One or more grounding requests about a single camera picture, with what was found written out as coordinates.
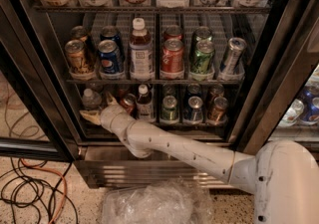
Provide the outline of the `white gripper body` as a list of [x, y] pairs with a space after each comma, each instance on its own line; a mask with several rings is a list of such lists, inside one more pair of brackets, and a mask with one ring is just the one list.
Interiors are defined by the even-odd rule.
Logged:
[[134, 121], [120, 105], [108, 106], [101, 112], [101, 126], [118, 138], [126, 137], [126, 130]]

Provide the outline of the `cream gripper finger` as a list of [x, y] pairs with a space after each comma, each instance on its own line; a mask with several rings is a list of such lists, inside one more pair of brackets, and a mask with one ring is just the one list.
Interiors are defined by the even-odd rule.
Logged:
[[106, 92], [106, 100], [109, 106], [115, 106], [118, 104], [116, 98], [110, 92]]
[[95, 124], [101, 124], [101, 115], [99, 111], [80, 111], [80, 115], [87, 121]]

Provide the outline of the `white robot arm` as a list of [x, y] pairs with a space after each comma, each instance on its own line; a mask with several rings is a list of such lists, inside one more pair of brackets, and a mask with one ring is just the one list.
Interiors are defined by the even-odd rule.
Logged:
[[254, 195], [255, 224], [319, 224], [319, 166], [291, 140], [266, 143], [255, 155], [205, 144], [137, 120], [107, 95], [108, 106], [80, 115], [115, 134], [136, 157], [153, 151], [178, 160]]

